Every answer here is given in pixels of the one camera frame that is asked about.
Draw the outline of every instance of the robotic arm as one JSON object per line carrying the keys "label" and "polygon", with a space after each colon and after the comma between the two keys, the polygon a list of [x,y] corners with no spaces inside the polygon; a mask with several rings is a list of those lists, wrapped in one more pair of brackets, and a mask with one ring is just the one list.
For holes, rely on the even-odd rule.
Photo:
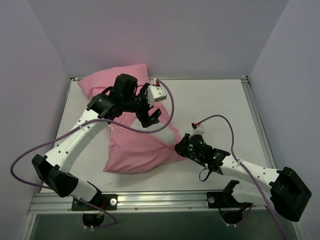
{"label": "robotic arm", "polygon": [[[69,173],[83,149],[108,126],[102,121],[82,126],[85,122],[97,118],[114,120],[123,112],[135,113],[144,128],[159,122],[160,109],[151,116],[148,112],[155,102],[166,99],[164,87],[146,83],[136,95],[137,82],[138,80],[130,75],[119,75],[114,86],[106,88],[92,98],[72,128],[80,126],[79,130],[59,142],[45,155],[37,154],[32,159],[39,178],[60,197],[80,198],[95,206],[101,206],[103,201],[102,193],[97,187]],[[238,180],[230,181],[223,190],[222,197],[215,201],[226,203],[227,206],[234,202],[265,205],[264,199],[257,187],[252,184],[253,180],[245,169],[230,156],[229,152],[207,145],[202,137],[205,131],[201,125],[193,124],[192,127],[193,133],[185,134],[181,142],[175,146],[179,155],[202,165],[209,170],[209,173],[232,176],[249,183],[242,185]],[[288,167],[278,170],[240,161],[250,170],[276,211],[288,220],[298,221],[312,194],[296,172]]]}

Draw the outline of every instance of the pink cloth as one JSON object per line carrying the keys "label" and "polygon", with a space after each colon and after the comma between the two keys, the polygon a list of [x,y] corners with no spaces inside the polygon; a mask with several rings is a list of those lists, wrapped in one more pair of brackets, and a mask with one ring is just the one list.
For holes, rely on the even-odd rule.
{"label": "pink cloth", "polygon": [[[105,88],[113,86],[116,77],[120,74],[128,74],[138,79],[138,85],[149,82],[148,66],[145,64],[125,67],[114,67],[98,71],[78,82],[84,94],[92,99]],[[161,102],[156,102],[154,108],[149,111],[152,114],[156,109],[161,109],[159,120],[166,123],[169,114]],[[115,121],[130,126],[136,119],[136,115],[124,112]],[[174,133],[174,144],[168,145],[163,140],[145,133],[137,133],[115,124],[109,126],[109,156],[104,172],[109,173],[145,173],[157,165],[183,160],[174,147],[181,140],[178,129],[171,123],[168,127]]]}

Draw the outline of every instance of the table surface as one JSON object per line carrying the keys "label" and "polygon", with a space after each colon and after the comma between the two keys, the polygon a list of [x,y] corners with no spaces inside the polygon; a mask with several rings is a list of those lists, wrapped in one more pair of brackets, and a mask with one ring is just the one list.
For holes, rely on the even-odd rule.
{"label": "table surface", "polygon": [[[258,133],[239,79],[234,80],[164,80],[172,91],[175,103],[173,124],[183,136],[191,133],[191,123],[210,115],[220,114],[229,119],[234,129],[234,151],[238,158],[267,167]],[[89,100],[76,81],[70,86],[58,136],[69,131],[77,122]],[[171,111],[170,98],[163,101]],[[203,123],[204,140],[214,148],[230,151],[231,132],[222,118]],[[202,166],[186,159],[155,167],[147,173],[119,174],[103,172],[108,159],[108,129],[101,131],[83,150],[74,163],[71,174],[89,181],[103,192],[195,191],[221,190],[235,177],[211,174],[206,182],[198,175]],[[42,193],[52,192],[42,189]]]}

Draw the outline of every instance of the gray wall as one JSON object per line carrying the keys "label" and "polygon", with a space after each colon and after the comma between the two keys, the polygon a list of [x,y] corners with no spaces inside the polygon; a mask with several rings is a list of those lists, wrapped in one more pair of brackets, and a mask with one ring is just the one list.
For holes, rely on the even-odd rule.
{"label": "gray wall", "polygon": [[[15,240],[34,188],[11,177],[10,165],[54,137],[69,81],[29,3],[2,0],[0,5],[0,239]],[[35,181],[31,158],[23,159],[16,172]]]}
{"label": "gray wall", "polygon": [[71,77],[248,75],[288,0],[28,0]]}
{"label": "gray wall", "polygon": [[320,1],[290,0],[251,75],[274,159],[295,169],[313,196],[301,220],[319,239]]}

